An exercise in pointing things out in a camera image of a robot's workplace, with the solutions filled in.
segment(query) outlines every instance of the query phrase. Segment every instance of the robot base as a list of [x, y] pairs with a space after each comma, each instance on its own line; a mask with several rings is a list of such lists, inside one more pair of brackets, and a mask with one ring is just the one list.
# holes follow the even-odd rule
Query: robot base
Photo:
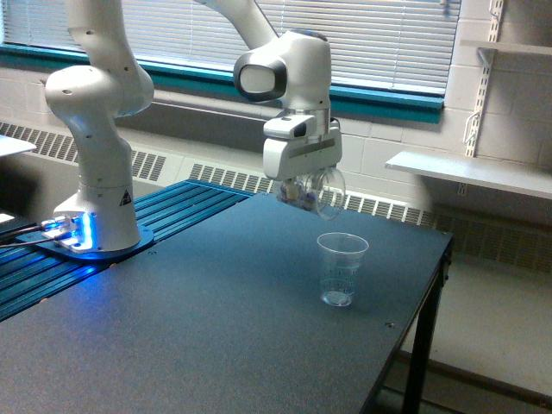
[[[123, 261], [128, 257], [134, 256], [141, 251], [153, 246], [154, 244], [154, 232], [145, 226], [138, 226], [140, 232], [140, 241], [132, 248], [125, 248], [124, 250], [117, 250], [115, 252], [94, 252], [94, 253], [74, 253], [68, 248], [61, 247], [55, 241], [49, 241], [43, 244], [39, 244], [36, 247], [47, 250], [52, 254], [63, 256], [70, 260], [84, 261], [90, 263], [117, 263]], [[17, 237], [19, 242], [34, 242], [42, 240], [41, 232], [29, 233], [27, 235], [21, 235]]]

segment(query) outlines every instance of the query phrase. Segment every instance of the held plastic cup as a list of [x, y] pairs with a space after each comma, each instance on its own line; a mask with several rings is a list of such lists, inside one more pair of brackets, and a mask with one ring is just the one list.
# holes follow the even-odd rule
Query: held plastic cup
[[322, 256], [320, 298], [332, 306], [349, 306], [368, 242], [347, 233], [326, 233], [317, 242]]
[[273, 192], [282, 203], [318, 214], [324, 220], [336, 218], [346, 199], [345, 179], [334, 167], [274, 183]]

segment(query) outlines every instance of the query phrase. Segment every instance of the shelf bracket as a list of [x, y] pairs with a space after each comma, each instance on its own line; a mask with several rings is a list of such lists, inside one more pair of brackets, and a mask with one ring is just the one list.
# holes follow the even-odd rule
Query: shelf bracket
[[[492, 24], [487, 39], [488, 41], [496, 42], [499, 39], [500, 21], [502, 19], [503, 8], [504, 0], [491, 0], [489, 3], [489, 13], [492, 16]], [[477, 141], [480, 136], [480, 126], [485, 113], [486, 94], [491, 80], [491, 70], [495, 52], [483, 47], [478, 47], [477, 53], [483, 62], [483, 67], [481, 69], [481, 78], [479, 88], [477, 90], [474, 112], [466, 120], [466, 128], [463, 136], [464, 144], [466, 144], [465, 155], [472, 158], [475, 157], [477, 150]]]
[[485, 49], [484, 47], [477, 48], [477, 54], [479, 55], [483, 65], [485, 67], [491, 68], [494, 61], [495, 51], [491, 49]]

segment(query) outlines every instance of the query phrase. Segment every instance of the plastic cup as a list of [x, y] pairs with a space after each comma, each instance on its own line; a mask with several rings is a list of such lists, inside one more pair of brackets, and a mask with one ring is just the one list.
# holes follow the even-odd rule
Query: plastic cup
[[322, 256], [320, 299], [331, 306], [349, 306], [368, 242], [358, 235], [326, 233], [317, 243]]

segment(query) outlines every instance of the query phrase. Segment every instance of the table leg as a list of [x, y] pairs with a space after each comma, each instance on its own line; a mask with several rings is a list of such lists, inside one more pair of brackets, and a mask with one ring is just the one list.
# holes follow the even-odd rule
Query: table leg
[[431, 287], [430, 294], [417, 319], [416, 337], [412, 349], [411, 367], [406, 383], [403, 414], [417, 414], [422, 401], [423, 382], [430, 359], [431, 342], [435, 329], [441, 290], [447, 275], [449, 259], [445, 256], [439, 268], [439, 277]]

